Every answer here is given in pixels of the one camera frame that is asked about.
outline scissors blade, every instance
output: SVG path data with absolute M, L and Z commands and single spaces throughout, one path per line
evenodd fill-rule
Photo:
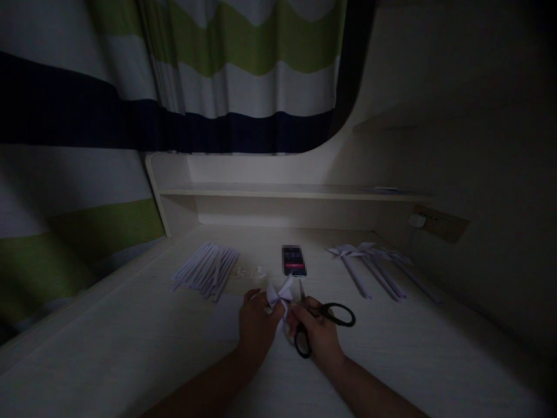
M 298 280 L 298 282 L 300 283 L 300 296 L 302 297 L 302 302 L 305 302 L 306 301 L 306 293 L 303 290 L 302 279 Z

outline green stripe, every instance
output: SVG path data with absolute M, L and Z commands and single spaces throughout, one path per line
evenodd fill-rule
M 55 234 L 0 240 L 0 316 L 16 324 L 47 302 L 75 296 L 95 281 Z
M 174 1 L 168 8 L 156 0 L 92 0 L 89 9 L 101 35 L 146 38 L 149 52 L 161 62 L 195 68 L 205 77 L 231 63 L 253 75 L 268 73 L 277 61 L 313 73 L 340 55 L 346 0 L 337 0 L 322 19 L 308 22 L 287 0 L 278 0 L 272 14 L 255 26 L 227 3 L 219 3 L 214 18 L 200 27 Z
M 153 198 L 97 206 L 47 221 L 51 230 L 87 264 L 164 235 Z

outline scissors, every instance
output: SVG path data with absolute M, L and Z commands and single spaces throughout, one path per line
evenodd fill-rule
M 312 316 L 314 318 L 322 315 L 325 318 L 327 318 L 329 321 L 334 322 L 337 325 L 340 326 L 345 326 L 345 327 L 353 327 L 356 324 L 356 317 L 354 315 L 354 312 L 352 312 L 349 308 L 347 308 L 344 305 L 338 304 L 338 303 L 328 303 L 328 304 L 324 304 L 321 305 L 321 307 L 319 308 L 312 308 L 311 306 L 309 306 L 309 303 L 306 302 L 306 293 L 303 290 L 303 286 L 302 286 L 302 281 L 299 281 L 300 283 L 300 296 L 302 297 L 302 302 L 300 303 L 301 306 L 303 306 L 304 308 L 306 308 L 310 314 L 312 314 Z M 334 315 L 329 313 L 329 308 L 332 307 L 337 307 L 337 308 L 342 308 L 344 309 L 346 312 L 348 312 L 350 314 L 350 322 L 345 322 L 343 320 L 340 320 L 338 318 L 336 318 Z M 298 336 L 302 334 L 305 337 L 305 345 L 306 345 L 306 349 L 301 349 L 299 344 L 298 344 Z M 298 354 L 302 357 L 302 358 L 310 358 L 312 356 L 312 348 L 309 345 L 309 335 L 308 335 L 308 329 L 306 328 L 306 326 L 302 323 L 302 322 L 298 322 L 298 326 L 296 327 L 296 334 L 294 335 L 294 346 L 296 346 L 296 351 L 298 352 Z

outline black scissors handle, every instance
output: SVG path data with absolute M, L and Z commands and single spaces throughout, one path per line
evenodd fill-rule
M 343 321 L 341 319 L 336 318 L 334 315 L 331 315 L 329 313 L 329 308 L 332 308 L 332 307 L 342 308 L 346 312 L 348 312 L 350 314 L 350 317 L 351 317 L 350 322 Z M 340 326 L 353 327 L 356 324 L 356 315 L 354 315 L 354 312 L 352 312 L 350 310 L 350 308 L 348 308 L 344 305 L 335 303 L 335 302 L 331 302 L 331 303 L 322 305 L 319 308 L 319 313 L 321 315 L 323 315 L 325 318 L 327 318 L 329 321 L 332 321 L 335 324 L 340 325 Z
M 306 338 L 306 348 L 307 348 L 306 351 L 302 351 L 300 349 L 300 346 L 298 345 L 298 336 L 300 335 L 303 335 Z M 312 350 L 312 346 L 309 345 L 308 329 L 301 322 L 298 322 L 298 326 L 296 327 L 296 334 L 294 335 L 294 346 L 296 347 L 296 351 L 298 352 L 300 357 L 304 359 L 308 359 L 312 356 L 313 350 Z
M 346 312 L 348 312 L 350 314 L 350 317 L 351 317 L 350 322 L 343 321 L 343 320 L 338 319 L 335 316 L 331 315 L 329 313 L 329 309 L 332 308 L 332 307 L 342 308 Z M 328 320 L 330 320 L 330 321 L 332 321 L 335 324 L 340 325 L 340 326 L 353 327 L 356 324 L 356 315 L 354 315 L 354 312 L 352 312 L 346 306 L 335 303 L 335 302 L 331 302 L 331 303 L 322 305 L 319 308 L 319 313 L 321 315 L 323 315 L 325 318 L 327 318 Z M 298 342 L 298 337 L 300 335 L 303 335 L 304 338 L 306 339 L 306 341 L 305 341 L 306 348 L 307 348 L 306 350 L 300 349 L 300 343 Z M 296 327 L 296 334 L 294 335 L 294 346 L 296 347 L 296 351 L 298 352 L 300 357 L 302 357 L 304 359 L 308 359 L 312 356 L 313 350 L 312 350 L 312 346 L 309 344 L 308 329 L 306 328 L 306 326 L 302 322 L 298 322 L 298 325 Z

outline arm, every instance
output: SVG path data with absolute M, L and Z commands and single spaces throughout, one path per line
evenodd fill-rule
M 306 300 L 313 308 L 321 305 L 312 297 L 307 297 Z M 302 322 L 308 329 L 313 361 L 356 416 L 427 417 L 409 401 L 344 355 L 334 323 L 322 316 L 314 318 L 306 308 L 291 304 L 287 316 L 291 337 L 294 337 L 298 322 Z
M 153 406 L 144 417 L 221 416 L 234 397 L 254 378 L 271 345 L 284 306 L 267 315 L 266 293 L 244 295 L 240 309 L 240 342 L 230 354 Z

